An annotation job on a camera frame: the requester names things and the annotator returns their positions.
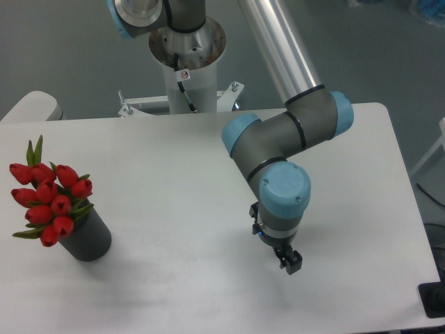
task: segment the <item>black ring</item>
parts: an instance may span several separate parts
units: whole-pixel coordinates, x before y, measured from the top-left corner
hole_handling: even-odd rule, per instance
[[[300,93],[300,94],[295,95],[294,97],[291,97],[289,100],[287,100],[284,103],[284,105],[288,106],[292,102],[295,102],[296,100],[301,99],[302,97],[304,97],[304,96],[306,96],[306,95],[308,95],[308,94],[310,94],[312,92],[315,92],[316,90],[323,89],[324,87],[325,87],[325,85],[321,84],[321,85],[309,88],[308,90],[305,90],[303,93]]]
[[[261,162],[257,167],[254,168],[254,170],[252,170],[247,179],[245,179],[248,183],[250,182],[250,180],[264,167],[273,164],[275,162],[279,162],[279,161],[287,161],[285,157],[274,157],[274,158],[270,158],[267,159],[265,162]]]
[[[284,114],[288,115],[290,119],[292,119],[295,126],[297,127],[298,133],[300,134],[301,138],[301,150],[302,151],[306,150],[306,135],[303,127],[301,126],[300,121],[290,111],[285,111]]]

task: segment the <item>white table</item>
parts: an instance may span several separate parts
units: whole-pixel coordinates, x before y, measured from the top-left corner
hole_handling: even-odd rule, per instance
[[[235,113],[0,126],[2,333],[358,333],[438,326],[438,281],[386,108],[291,159],[312,180],[292,276],[251,234],[255,198],[220,133]],[[278,111],[258,111],[264,118]],[[82,263],[12,238],[25,209],[8,165],[44,135],[44,162],[90,173],[113,243]]]

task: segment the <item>tulip bouquet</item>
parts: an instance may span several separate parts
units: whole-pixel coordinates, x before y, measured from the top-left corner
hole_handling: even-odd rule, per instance
[[[89,174],[79,177],[69,166],[43,164],[43,137],[40,136],[35,149],[29,141],[26,151],[27,165],[11,164],[10,172],[23,184],[31,184],[34,189],[13,189],[13,198],[28,208],[25,219],[30,230],[16,232],[14,237],[25,239],[40,238],[42,245],[51,247],[59,238],[68,237],[83,217],[93,207],[87,197],[91,195],[92,182]]]

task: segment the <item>red tulip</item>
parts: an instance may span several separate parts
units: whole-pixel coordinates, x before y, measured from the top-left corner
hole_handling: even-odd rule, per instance
[[[31,167],[22,164],[9,165],[9,171],[14,175],[15,179],[21,184],[28,184],[33,180]]]
[[[57,193],[57,184],[46,179],[38,185],[36,196],[40,202],[49,204],[57,196]]]
[[[36,164],[31,170],[34,181],[41,183],[46,179],[54,181],[56,179],[55,172],[45,164]]]
[[[79,181],[79,176],[75,170],[69,166],[58,165],[56,172],[60,184],[62,184],[62,186],[65,188],[71,188],[77,183],[77,181]]]
[[[67,237],[74,228],[74,221],[67,216],[59,216],[53,220],[53,229],[57,235]]]
[[[57,195],[51,203],[51,210],[58,216],[64,216],[71,211],[71,200],[68,196]]]
[[[85,199],[89,195],[91,195],[92,191],[92,182],[88,179],[80,180],[71,188],[71,194],[75,198]]]
[[[37,196],[35,194],[35,190],[33,189],[26,189],[26,188],[20,188],[20,189],[13,189],[11,191],[11,194],[13,195],[13,198],[23,207],[31,207],[28,205],[28,202],[36,202]]]
[[[53,218],[53,213],[48,205],[38,205],[26,211],[25,219],[32,224],[46,224]]]
[[[44,228],[44,230],[40,234],[40,241],[45,247],[51,247],[57,243],[57,233],[53,229],[52,225],[48,225]]]

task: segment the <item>green leaf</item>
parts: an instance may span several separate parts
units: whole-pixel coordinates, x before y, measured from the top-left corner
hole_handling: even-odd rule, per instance
[[[86,179],[88,179],[89,177],[90,177],[90,174],[82,175],[82,176],[79,178],[79,181],[80,181],[80,180],[86,180]]]
[[[27,205],[29,205],[30,207],[37,207],[38,205],[42,205],[41,202],[35,202],[33,200],[30,200],[29,202],[26,202]]]
[[[28,167],[34,166],[34,150],[33,150],[33,142],[28,142],[28,149],[26,150],[26,162],[28,163]]]
[[[43,146],[43,136],[40,135],[39,140],[37,141],[37,144],[35,144],[35,151],[34,151],[34,164],[39,164],[42,162],[42,146]]]
[[[45,227],[46,226],[40,226],[39,228],[35,228],[33,230],[16,232],[13,234],[13,237],[22,239],[37,239],[40,236],[40,232],[42,232]]]
[[[77,221],[86,214],[89,214],[90,211],[92,210],[92,207],[94,206],[95,206],[94,204],[90,203],[85,207],[82,207],[81,209],[71,211],[70,216],[74,219],[74,221]]]
[[[76,211],[82,204],[84,200],[82,198],[75,198],[71,200],[71,210]]]
[[[67,189],[63,188],[62,186],[59,186],[58,184],[57,184],[57,190],[58,190],[59,194],[66,195],[69,198],[72,198],[71,193]]]
[[[89,209],[89,210],[88,210],[87,212],[85,212],[84,214],[82,214],[82,215],[76,217],[76,218],[74,219],[74,222],[76,223],[77,221],[80,221],[83,217],[87,216],[87,215],[91,212],[91,210],[92,210],[92,208]]]
[[[28,223],[25,225],[27,228],[41,228],[42,224],[32,224],[32,223]]]
[[[53,172],[55,174],[57,174],[57,166],[55,164],[53,164],[52,162],[49,162],[49,164],[51,165],[51,168],[52,168]]]

